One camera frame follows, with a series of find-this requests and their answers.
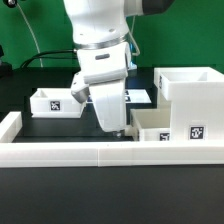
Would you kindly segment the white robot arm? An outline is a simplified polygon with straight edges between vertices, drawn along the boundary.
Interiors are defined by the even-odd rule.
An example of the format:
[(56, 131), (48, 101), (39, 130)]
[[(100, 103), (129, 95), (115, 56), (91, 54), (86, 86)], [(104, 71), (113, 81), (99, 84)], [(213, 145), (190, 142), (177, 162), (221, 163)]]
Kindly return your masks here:
[(174, 0), (63, 0), (73, 28), (80, 71), (71, 93), (91, 99), (100, 127), (119, 132), (126, 126), (125, 80), (131, 64), (128, 16), (165, 12)]

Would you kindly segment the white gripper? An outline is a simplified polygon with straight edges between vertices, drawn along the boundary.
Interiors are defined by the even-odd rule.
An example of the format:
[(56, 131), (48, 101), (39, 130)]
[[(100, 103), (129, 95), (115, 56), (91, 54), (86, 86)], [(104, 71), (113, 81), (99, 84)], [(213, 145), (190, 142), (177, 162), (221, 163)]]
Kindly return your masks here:
[(100, 127), (105, 132), (126, 126), (125, 81), (131, 61), (129, 44), (77, 52), (79, 75), (89, 87)]

